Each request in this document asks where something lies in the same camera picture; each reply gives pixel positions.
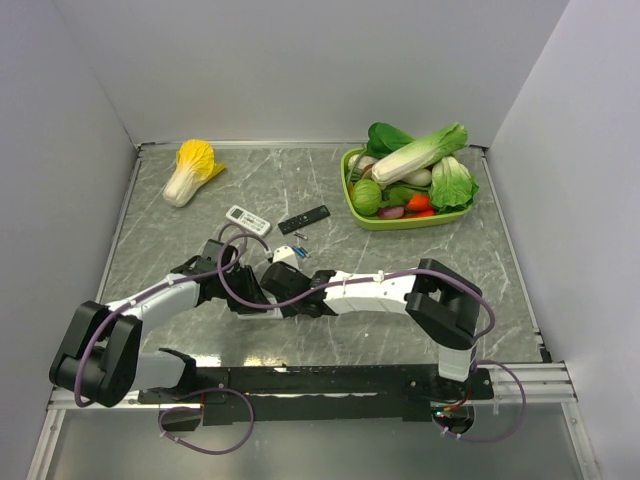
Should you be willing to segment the white grey-faced remote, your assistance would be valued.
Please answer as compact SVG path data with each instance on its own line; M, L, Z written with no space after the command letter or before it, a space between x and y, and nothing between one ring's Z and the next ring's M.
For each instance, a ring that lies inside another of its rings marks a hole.
M248 313L238 313L237 317L243 320L279 320L283 318L279 308L261 311L252 311Z

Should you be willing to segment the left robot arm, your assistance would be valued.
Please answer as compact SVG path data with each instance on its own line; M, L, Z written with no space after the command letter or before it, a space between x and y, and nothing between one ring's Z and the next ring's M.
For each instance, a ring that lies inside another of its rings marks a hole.
M155 285L120 301L82 303L49 369L57 387L83 406L112 407L131 391L159 390L176 402L192 398L198 367L191 356L161 348L140 351L146 335L178 314L223 299L239 314L261 313L268 300L234 246L210 239L201 254L175 267Z

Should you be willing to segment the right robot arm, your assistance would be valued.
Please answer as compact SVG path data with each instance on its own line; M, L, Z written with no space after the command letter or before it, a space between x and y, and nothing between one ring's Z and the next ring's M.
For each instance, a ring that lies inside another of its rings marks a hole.
M472 384L470 374L482 290L434 259L416 269L386 274L319 270L311 277L273 263L260 286L285 317L338 316L378 312L410 317L438 345L438 390L459 398Z

